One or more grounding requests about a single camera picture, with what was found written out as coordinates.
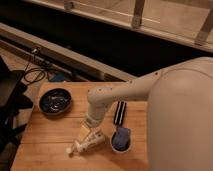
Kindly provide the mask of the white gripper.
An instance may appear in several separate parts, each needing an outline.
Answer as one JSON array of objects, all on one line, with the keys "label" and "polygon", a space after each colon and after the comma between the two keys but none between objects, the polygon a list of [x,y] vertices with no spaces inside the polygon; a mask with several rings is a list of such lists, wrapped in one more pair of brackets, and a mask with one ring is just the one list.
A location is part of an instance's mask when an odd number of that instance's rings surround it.
[{"label": "white gripper", "polygon": [[91,132],[90,128],[98,127],[103,121],[108,109],[106,107],[92,107],[88,108],[88,112],[85,117],[85,122],[80,127],[78,139],[84,140]]}]

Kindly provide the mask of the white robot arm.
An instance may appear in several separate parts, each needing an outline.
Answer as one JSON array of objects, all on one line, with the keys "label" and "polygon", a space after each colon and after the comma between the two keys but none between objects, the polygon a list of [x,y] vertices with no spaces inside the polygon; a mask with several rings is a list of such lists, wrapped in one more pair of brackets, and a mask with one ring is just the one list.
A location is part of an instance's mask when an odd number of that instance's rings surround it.
[{"label": "white robot arm", "polygon": [[147,101],[149,171],[213,171],[213,57],[88,91],[84,123],[101,124],[115,101]]}]

